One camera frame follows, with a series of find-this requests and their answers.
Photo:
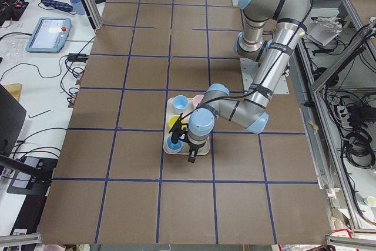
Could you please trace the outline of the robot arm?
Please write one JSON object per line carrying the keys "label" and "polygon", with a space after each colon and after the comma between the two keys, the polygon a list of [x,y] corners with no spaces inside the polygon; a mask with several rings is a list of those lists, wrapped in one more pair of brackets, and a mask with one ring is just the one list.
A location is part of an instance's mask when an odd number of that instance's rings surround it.
{"label": "robot arm", "polygon": [[221,117],[260,133],[268,122],[266,107],[285,72],[298,41],[306,34],[310,0],[239,0],[245,25],[236,38],[234,51],[258,62],[258,70],[247,93],[230,96],[222,84],[214,83],[190,114],[184,126],[178,119],[171,130],[173,144],[182,141],[192,149],[201,148]]}

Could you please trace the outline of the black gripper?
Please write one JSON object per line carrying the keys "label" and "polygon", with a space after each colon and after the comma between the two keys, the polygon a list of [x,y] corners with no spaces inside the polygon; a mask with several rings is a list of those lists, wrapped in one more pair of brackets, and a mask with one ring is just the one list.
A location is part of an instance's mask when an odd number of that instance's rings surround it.
{"label": "black gripper", "polygon": [[185,134],[187,133],[187,130],[188,130],[188,123],[185,123],[184,128],[181,130],[179,129],[169,130],[169,133],[172,136],[173,143],[177,143],[178,140],[185,142]]}

